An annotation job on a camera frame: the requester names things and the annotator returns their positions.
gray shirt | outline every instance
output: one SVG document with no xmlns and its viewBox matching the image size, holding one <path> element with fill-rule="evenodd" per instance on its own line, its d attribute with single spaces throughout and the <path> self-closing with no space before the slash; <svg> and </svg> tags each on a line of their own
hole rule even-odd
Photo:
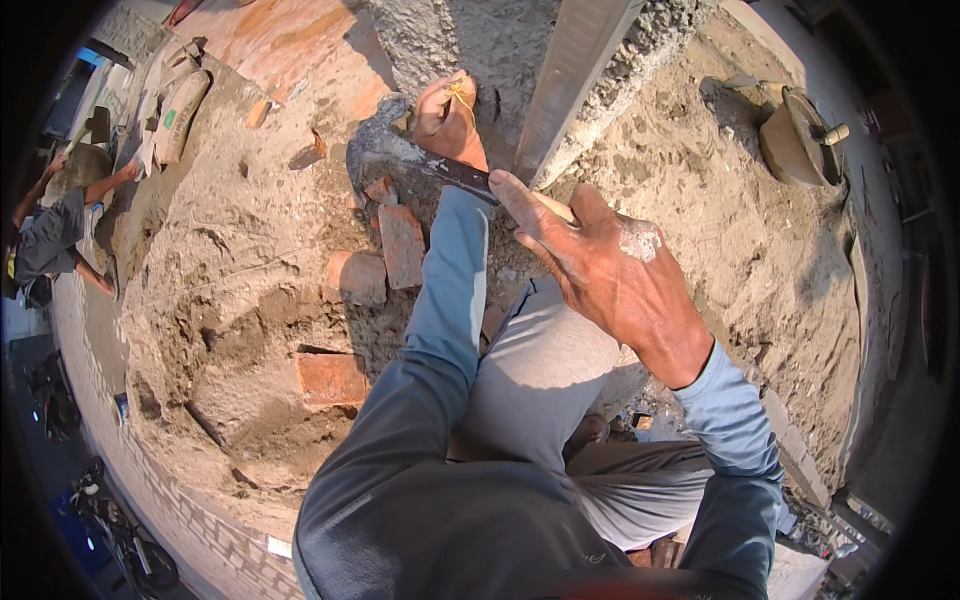
<svg viewBox="0 0 960 600">
<path fill-rule="evenodd" d="M 293 544 L 308 598 L 555 597 L 587 576 L 575 567 L 630 565 L 555 475 L 445 461 L 471 383 L 457 362 L 408 338 L 317 472 Z M 782 469 L 757 390 L 715 344 L 675 397 L 715 471 L 680 563 L 691 576 L 677 590 L 764 598 Z M 659 569 L 602 572 L 641 571 Z"/>
</svg>

ground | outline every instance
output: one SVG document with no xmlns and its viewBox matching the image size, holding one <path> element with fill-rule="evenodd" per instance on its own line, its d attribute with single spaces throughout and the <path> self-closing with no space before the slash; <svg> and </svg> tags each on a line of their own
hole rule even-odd
<svg viewBox="0 0 960 600">
<path fill-rule="evenodd" d="M 722 88 L 738 64 L 790 81 L 719 12 L 546 191 L 566 201 L 588 181 L 620 212 L 660 225 L 711 331 L 752 381 L 783 398 L 835 487 L 859 366 L 849 217 L 842 202 L 779 183 L 766 169 L 756 132 L 778 98 Z M 203 66 L 213 86 L 182 161 L 118 190 L 96 239 L 117 255 L 125 282 L 127 389 L 140 441 L 184 485 L 289 540 L 310 478 L 356 414 L 305 408 L 293 353 L 363 355 L 373 383 L 400 344 L 417 290 L 390 290 L 383 309 L 323 300 L 331 252 L 380 253 L 375 205 L 346 208 L 343 160 L 355 122 L 311 86 L 261 129 L 247 129 L 264 92 L 211 56 Z M 291 171 L 311 126 L 328 156 Z M 427 229 L 436 199 L 399 187 Z M 505 308 L 528 278 L 545 275 L 513 240 L 514 226 L 495 212 L 488 306 Z M 685 435 L 669 394 L 635 361 L 624 353 L 597 409 L 612 417 L 640 407 Z"/>
</svg>

